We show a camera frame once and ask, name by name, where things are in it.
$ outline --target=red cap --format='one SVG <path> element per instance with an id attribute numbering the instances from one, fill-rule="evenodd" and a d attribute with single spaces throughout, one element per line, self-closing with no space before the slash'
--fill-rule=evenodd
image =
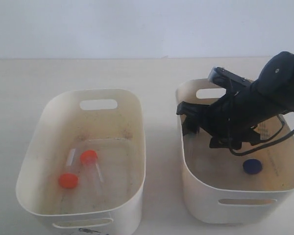
<path id="1" fill-rule="evenodd" d="M 97 153 L 93 150 L 87 150 L 85 152 L 83 152 L 79 159 L 83 164 L 91 164 L 91 163 L 95 163 L 97 161 Z"/>
<path id="2" fill-rule="evenodd" d="M 63 188 L 75 188 L 78 184 L 78 177 L 72 173 L 64 173 L 60 175 L 58 182 Z"/>

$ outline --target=test tube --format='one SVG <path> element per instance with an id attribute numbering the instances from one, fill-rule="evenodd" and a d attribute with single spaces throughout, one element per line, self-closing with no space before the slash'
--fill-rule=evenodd
<path id="1" fill-rule="evenodd" d="M 70 150 L 64 172 L 58 178 L 58 183 L 63 188 L 75 188 L 78 184 L 78 176 L 73 171 L 75 150 L 75 148 Z"/>
<path id="2" fill-rule="evenodd" d="M 93 150 L 87 150 L 80 155 L 80 161 L 85 169 L 86 176 L 92 185 L 93 191 L 98 198 L 102 198 L 103 177 L 98 164 L 97 153 Z"/>

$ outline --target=tabletop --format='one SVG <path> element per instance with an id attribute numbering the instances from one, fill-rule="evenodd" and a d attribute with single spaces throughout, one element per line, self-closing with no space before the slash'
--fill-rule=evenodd
<path id="1" fill-rule="evenodd" d="M 0 235 L 49 235 L 18 203 L 15 184 L 43 108 L 65 91 L 123 88 L 141 101 L 147 168 L 143 218 L 134 235 L 294 235 L 294 192 L 268 218 L 244 226 L 205 224 L 182 196 L 175 90 L 213 66 L 257 79 L 269 57 L 139 60 L 0 60 Z M 294 114 L 287 115 L 294 128 Z"/>

